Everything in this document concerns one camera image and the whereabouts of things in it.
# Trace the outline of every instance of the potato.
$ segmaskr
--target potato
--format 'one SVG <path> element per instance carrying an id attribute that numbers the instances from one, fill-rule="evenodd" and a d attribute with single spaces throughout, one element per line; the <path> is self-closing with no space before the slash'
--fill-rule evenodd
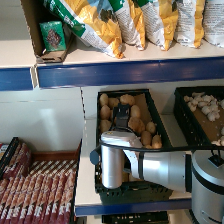
<path id="1" fill-rule="evenodd" d="M 108 96 L 106 93 L 100 96 L 100 106 L 103 107 L 104 105 L 108 105 Z"/>
<path id="2" fill-rule="evenodd" d="M 135 104 L 135 98 L 128 94 L 121 96 L 120 101 L 122 104 L 129 104 L 130 106 L 133 106 Z"/>
<path id="3" fill-rule="evenodd" d="M 153 149 L 153 147 L 151 145 L 146 145 L 145 148 L 147 148 L 147 149 Z"/>
<path id="4" fill-rule="evenodd" d="M 100 132 L 103 133 L 108 131 L 111 126 L 111 122 L 108 120 L 101 120 L 100 121 Z"/>
<path id="5" fill-rule="evenodd" d="M 151 145 L 152 144 L 152 135 L 148 131 L 143 131 L 142 132 L 141 143 L 143 145 Z"/>
<path id="6" fill-rule="evenodd" d="M 140 118 L 137 117 L 130 117 L 128 121 L 128 127 L 131 128 L 133 131 L 142 133 L 145 130 L 145 125 Z"/>
<path id="7" fill-rule="evenodd" d="M 161 147 L 162 147 L 162 140 L 161 140 L 159 135 L 155 135 L 152 138 L 152 148 L 153 149 L 159 149 Z"/>
<path id="8" fill-rule="evenodd" d="M 131 173 L 129 173 L 129 182 L 133 182 L 133 181 L 142 181 L 141 179 L 135 178 L 132 176 Z"/>
<path id="9" fill-rule="evenodd" d="M 107 105 L 104 105 L 100 109 L 100 118 L 101 118 L 101 120 L 109 120 L 109 118 L 110 118 L 110 108 Z"/>
<path id="10" fill-rule="evenodd" d="M 117 98 L 109 98 L 108 99 L 108 106 L 111 110 L 113 110 L 114 107 L 117 107 L 119 103 L 119 99 Z"/>
<path id="11" fill-rule="evenodd" d="M 156 126 L 153 122 L 149 122 L 146 125 L 145 130 L 150 132 L 152 135 L 154 135 L 156 133 Z"/>
<path id="12" fill-rule="evenodd" d="M 139 109 L 139 107 L 137 105 L 133 105 L 131 107 L 131 117 L 138 117 L 140 118 L 141 117 L 141 111 Z"/>

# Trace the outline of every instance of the green label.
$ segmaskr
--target green label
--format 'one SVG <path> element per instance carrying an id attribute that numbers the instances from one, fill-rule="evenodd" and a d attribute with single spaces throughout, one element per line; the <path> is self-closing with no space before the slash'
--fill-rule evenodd
<path id="1" fill-rule="evenodd" d="M 137 0 L 137 3 L 140 7 L 146 5 L 148 2 L 153 3 L 153 0 Z"/>
<path id="2" fill-rule="evenodd" d="M 113 10 L 116 12 L 123 8 L 125 0 L 109 0 Z"/>
<path id="3" fill-rule="evenodd" d="M 80 24 L 66 9 L 60 0 L 40 0 L 42 4 L 63 22 L 79 37 L 85 32 L 85 24 Z"/>

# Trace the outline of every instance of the cable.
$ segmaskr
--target cable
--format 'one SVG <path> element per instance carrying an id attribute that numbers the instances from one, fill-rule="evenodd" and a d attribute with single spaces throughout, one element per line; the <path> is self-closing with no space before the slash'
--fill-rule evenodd
<path id="1" fill-rule="evenodd" d="M 192 151 L 192 150 L 202 150 L 202 151 L 213 151 L 213 150 L 221 150 L 224 151 L 224 146 L 216 146 L 216 145 L 202 145 L 202 146 L 181 146 L 181 147 L 173 147 L 173 148 L 159 148 L 159 149 L 143 149 L 143 148 L 133 148 L 133 147 L 126 147 L 126 146 L 119 146 L 119 145 L 110 145 L 104 143 L 102 140 L 99 140 L 99 144 L 115 149 L 121 150 L 129 150 L 135 152 L 150 152 L 150 153 L 157 153 L 157 152 L 176 152 L 176 151 Z"/>

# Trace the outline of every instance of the packaged snack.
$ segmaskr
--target packaged snack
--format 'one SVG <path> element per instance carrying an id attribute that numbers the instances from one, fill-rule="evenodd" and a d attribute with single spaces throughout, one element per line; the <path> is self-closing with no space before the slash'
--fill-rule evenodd
<path id="1" fill-rule="evenodd" d="M 109 0 L 117 17 L 122 40 L 135 45 L 138 50 L 145 48 L 145 24 L 141 8 L 133 0 Z"/>
<path id="2" fill-rule="evenodd" d="M 40 23 L 46 51 L 66 50 L 65 37 L 60 21 Z"/>
<path id="3" fill-rule="evenodd" d="M 205 0 L 177 0 L 178 21 L 174 39 L 183 46 L 198 48 L 204 36 L 202 27 Z"/>
<path id="4" fill-rule="evenodd" d="M 121 31 L 108 0 L 40 1 L 79 38 L 111 57 L 123 57 Z"/>
<path id="5" fill-rule="evenodd" d="M 224 1 L 206 0 L 203 20 L 205 39 L 224 48 Z"/>
<path id="6" fill-rule="evenodd" d="M 146 37 L 161 50 L 169 50 L 176 29 L 178 11 L 172 0 L 137 0 L 141 7 Z"/>

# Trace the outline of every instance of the white wall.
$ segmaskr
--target white wall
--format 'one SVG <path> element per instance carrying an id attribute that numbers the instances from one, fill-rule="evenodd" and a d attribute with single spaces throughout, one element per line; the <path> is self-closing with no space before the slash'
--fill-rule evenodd
<path id="1" fill-rule="evenodd" d="M 73 150 L 84 126 L 80 88 L 0 92 L 0 142 L 20 137 L 33 150 Z"/>

